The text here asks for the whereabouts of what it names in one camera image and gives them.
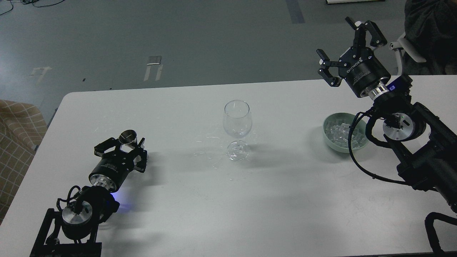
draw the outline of black cable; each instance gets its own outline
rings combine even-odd
[[[58,3],[55,3],[55,4],[52,4],[52,5],[41,5],[41,6],[36,6],[35,3],[38,2],[38,1],[34,1],[34,2],[32,2],[32,5],[33,5],[33,7],[36,7],[36,8],[48,7],[48,6],[58,5],[58,4],[62,3],[63,1],[65,1],[65,0],[62,0],[62,1],[60,1]]]
[[[400,181],[400,180],[393,180],[393,179],[389,179],[389,178],[385,178],[385,177],[382,177],[382,176],[379,176],[379,175],[376,175],[374,173],[371,173],[369,171],[367,171],[366,169],[364,169],[356,160],[356,158],[354,157],[354,153],[352,152],[352,147],[351,147],[351,141],[352,141],[352,134],[354,133],[354,129],[356,128],[357,124],[362,120],[363,117],[365,116],[368,116],[370,115],[370,113],[373,111],[373,108],[366,111],[366,112],[359,112],[355,117],[354,119],[352,120],[352,123],[351,125],[349,126],[349,135],[348,135],[348,147],[349,147],[349,155],[351,156],[351,159],[352,161],[355,163],[355,165],[361,170],[363,171],[365,174],[369,175],[370,177],[372,177],[373,179],[378,179],[378,180],[381,180],[381,181],[384,181],[384,182],[389,182],[389,183],[395,183],[395,184],[400,184],[400,185],[407,185],[409,186],[408,183],[406,183],[405,181]]]
[[[425,230],[427,231],[430,247],[432,248],[433,253],[437,254],[437,256],[441,256],[444,255],[444,251],[441,249],[440,240],[438,239],[436,230],[433,227],[433,222],[435,220],[441,220],[457,226],[457,219],[437,212],[431,212],[425,218]]]
[[[68,191],[68,195],[67,195],[67,202],[69,202],[70,200],[73,200],[73,199],[74,199],[74,198],[77,196],[76,194],[78,194],[78,193],[74,194],[74,196],[73,196],[73,197],[70,197],[71,193],[73,192],[73,189],[75,189],[75,188],[77,188],[77,189],[78,189],[78,191],[80,191],[80,190],[81,190],[81,188],[80,188],[80,187],[78,187],[78,186],[72,186],[72,187],[71,187],[71,189],[70,189],[70,191]]]
[[[0,14],[0,15],[4,15],[5,13],[10,12],[10,11],[12,11],[14,9],[13,3],[11,1],[8,1],[8,2],[11,4],[11,9],[9,9],[9,11],[6,11],[6,12]]]
[[[72,197],[70,197],[70,196],[71,196],[71,193],[73,192],[73,190],[74,190],[75,188],[78,189],[78,192],[76,192]],[[68,204],[71,200],[73,200],[73,199],[75,199],[75,198],[77,198],[77,197],[79,196],[80,190],[81,190],[80,187],[78,187],[78,186],[72,186],[71,189],[70,189],[70,191],[68,191],[67,199],[66,199],[66,200],[64,200],[64,199],[62,199],[62,198],[57,198],[56,207],[57,207],[57,209],[59,210],[59,212],[62,212],[62,207],[60,206],[60,202],[65,202],[65,203]]]

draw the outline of wine glass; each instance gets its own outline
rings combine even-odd
[[[232,100],[225,105],[223,125],[225,132],[240,139],[245,137],[252,128],[252,117],[248,103],[241,100]],[[228,157],[231,160],[246,159],[250,151],[248,144],[242,140],[235,140],[227,147]]]

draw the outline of white table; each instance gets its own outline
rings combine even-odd
[[[413,79],[413,101],[455,131],[457,76]],[[245,138],[252,153],[238,162],[224,155],[232,139],[222,128],[223,107],[233,99],[250,104],[254,121]],[[454,215],[445,200],[373,180],[322,140],[325,117],[371,106],[346,84],[330,88],[323,80],[70,93],[0,226],[0,256],[28,256],[46,209],[71,186],[89,185],[100,160],[93,147],[126,129],[146,138],[149,163],[115,194],[121,207],[97,237],[103,256],[429,252],[424,218]],[[356,158],[400,179],[391,150],[370,143]],[[457,250],[457,228],[436,226],[443,249]]]

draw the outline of chair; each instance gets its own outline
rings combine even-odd
[[[395,52],[395,58],[397,59],[397,66],[399,68],[398,75],[403,73],[403,55],[404,52],[408,53],[411,58],[417,63],[425,63],[427,60],[420,55],[416,48],[411,42],[406,39],[406,33],[403,33],[396,42],[389,44],[389,49]]]
[[[0,224],[47,129],[36,106],[0,100]]]

